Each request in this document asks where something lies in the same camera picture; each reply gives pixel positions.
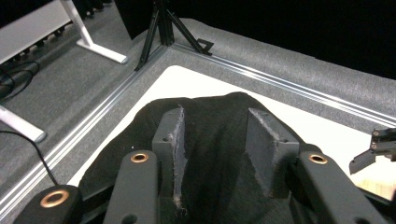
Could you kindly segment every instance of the black fabric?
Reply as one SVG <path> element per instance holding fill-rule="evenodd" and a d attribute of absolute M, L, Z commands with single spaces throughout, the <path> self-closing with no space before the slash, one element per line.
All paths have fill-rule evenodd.
<path fill-rule="evenodd" d="M 248 109 L 268 111 L 245 93 L 206 98 L 161 99 L 149 103 L 134 121 L 100 153 L 79 188 L 88 195 L 115 181 L 122 158 L 151 141 L 163 114 L 185 108 L 185 149 L 188 163 L 182 183 L 186 217 L 175 216 L 162 203 L 162 223 L 291 223 L 288 200 L 266 199 L 245 153 Z M 289 130 L 299 141 L 303 140 Z"/>

